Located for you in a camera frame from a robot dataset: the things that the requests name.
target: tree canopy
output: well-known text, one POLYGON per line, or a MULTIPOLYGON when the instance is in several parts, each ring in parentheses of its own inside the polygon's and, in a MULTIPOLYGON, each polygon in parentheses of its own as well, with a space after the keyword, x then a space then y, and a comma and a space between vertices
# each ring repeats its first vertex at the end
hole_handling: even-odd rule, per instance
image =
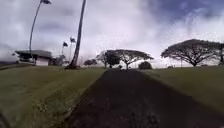
POLYGON ((110 68, 112 66, 120 63, 120 58, 117 56, 116 52, 114 50, 108 50, 105 53, 106 56, 106 62, 110 65, 110 68))
POLYGON ((171 45, 161 56, 164 58, 172 58, 175 60, 183 60, 193 66, 197 66, 204 60, 214 57, 214 47, 217 43, 191 39, 184 42, 171 45))
POLYGON ((104 64, 104 67, 107 67, 107 56, 106 56, 107 51, 102 51, 99 55, 96 56, 96 59, 104 64))
POLYGON ((97 61, 95 59, 91 59, 91 60, 86 60, 84 62, 84 65, 85 66, 90 66, 90 65, 96 65, 97 64, 97 61))
POLYGON ((137 50, 118 49, 116 50, 116 54, 126 64, 127 69, 131 63, 136 61, 153 59, 149 54, 137 50))
POLYGON ((144 61, 138 65, 139 69, 152 69, 152 65, 148 61, 144 61))

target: building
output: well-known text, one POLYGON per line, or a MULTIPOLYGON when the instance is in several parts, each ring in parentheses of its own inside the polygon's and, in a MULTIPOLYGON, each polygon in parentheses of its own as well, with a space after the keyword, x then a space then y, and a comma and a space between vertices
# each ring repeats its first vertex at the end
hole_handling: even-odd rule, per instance
MULTIPOLYGON (((19 63, 32 63, 29 50, 15 52, 19 55, 19 63)), ((36 66, 48 66, 52 60, 51 52, 44 50, 32 50, 32 56, 36 66)))

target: grass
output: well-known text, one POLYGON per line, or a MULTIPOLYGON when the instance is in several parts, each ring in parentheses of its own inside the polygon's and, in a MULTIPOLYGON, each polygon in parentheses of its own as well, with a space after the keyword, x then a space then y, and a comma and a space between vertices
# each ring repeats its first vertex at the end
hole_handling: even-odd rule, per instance
POLYGON ((0 71, 0 111, 13 128, 50 128, 71 112, 103 69, 28 67, 0 71))
POLYGON ((224 113, 224 66, 145 71, 177 91, 224 113))

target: sky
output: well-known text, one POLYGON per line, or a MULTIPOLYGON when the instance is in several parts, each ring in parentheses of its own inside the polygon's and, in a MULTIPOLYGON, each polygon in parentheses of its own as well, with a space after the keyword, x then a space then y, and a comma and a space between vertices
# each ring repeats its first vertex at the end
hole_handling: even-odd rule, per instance
MULTIPOLYGON (((39 0, 0 0, 0 60, 28 49, 39 0)), ((64 41, 77 37, 82 0, 51 0, 37 17, 32 48, 60 55, 64 41)), ((149 53, 154 67, 168 46, 187 39, 224 41, 223 0, 87 0, 79 61, 106 49, 149 53)), ((69 57, 69 48, 64 52, 69 57)))

